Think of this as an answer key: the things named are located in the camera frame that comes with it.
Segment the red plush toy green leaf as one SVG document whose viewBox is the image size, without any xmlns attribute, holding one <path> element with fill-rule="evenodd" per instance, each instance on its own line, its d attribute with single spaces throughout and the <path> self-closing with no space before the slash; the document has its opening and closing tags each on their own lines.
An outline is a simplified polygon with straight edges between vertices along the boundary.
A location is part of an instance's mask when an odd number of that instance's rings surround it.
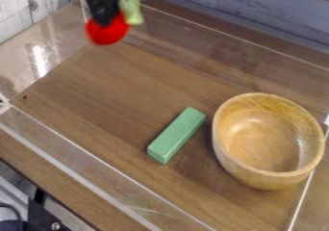
<svg viewBox="0 0 329 231">
<path fill-rule="evenodd" d="M 96 45 L 111 45 L 126 37 L 132 26 L 144 23 L 142 0 L 118 0 L 115 17 L 100 23 L 92 16 L 84 24 L 84 32 Z"/>
</svg>

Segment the wooden bowl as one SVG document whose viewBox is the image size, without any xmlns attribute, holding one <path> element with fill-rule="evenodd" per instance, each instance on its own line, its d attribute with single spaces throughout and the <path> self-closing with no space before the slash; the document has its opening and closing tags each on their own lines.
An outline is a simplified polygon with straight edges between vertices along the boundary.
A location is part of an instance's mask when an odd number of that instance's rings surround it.
<svg viewBox="0 0 329 231">
<path fill-rule="evenodd" d="M 227 99 L 213 119 L 217 159 L 243 184 L 261 190 L 302 182 L 325 153 L 325 136 L 310 112 L 290 99 L 251 92 Z"/>
</svg>

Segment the green rectangular block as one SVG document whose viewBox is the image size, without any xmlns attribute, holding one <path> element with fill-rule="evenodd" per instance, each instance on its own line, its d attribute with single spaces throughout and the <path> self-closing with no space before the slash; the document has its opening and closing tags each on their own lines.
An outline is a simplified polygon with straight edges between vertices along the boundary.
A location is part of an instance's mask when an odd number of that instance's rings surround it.
<svg viewBox="0 0 329 231">
<path fill-rule="evenodd" d="M 147 147 L 150 157 L 166 165 L 206 121 L 206 115 L 186 108 Z"/>
</svg>

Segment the clear acrylic enclosure wall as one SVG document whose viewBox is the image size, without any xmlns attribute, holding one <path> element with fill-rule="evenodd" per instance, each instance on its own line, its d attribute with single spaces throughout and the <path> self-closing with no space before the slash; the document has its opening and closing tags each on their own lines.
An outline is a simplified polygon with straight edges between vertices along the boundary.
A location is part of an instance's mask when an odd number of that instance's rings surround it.
<svg viewBox="0 0 329 231">
<path fill-rule="evenodd" d="M 160 0 L 123 42 L 91 44 L 71 4 L 0 43 L 0 161 L 98 231 L 329 231 L 329 48 L 313 50 Z M 172 161 L 147 147 L 186 108 L 294 100 L 326 133 L 316 172 L 259 191 L 221 167 L 202 127 Z"/>
</svg>

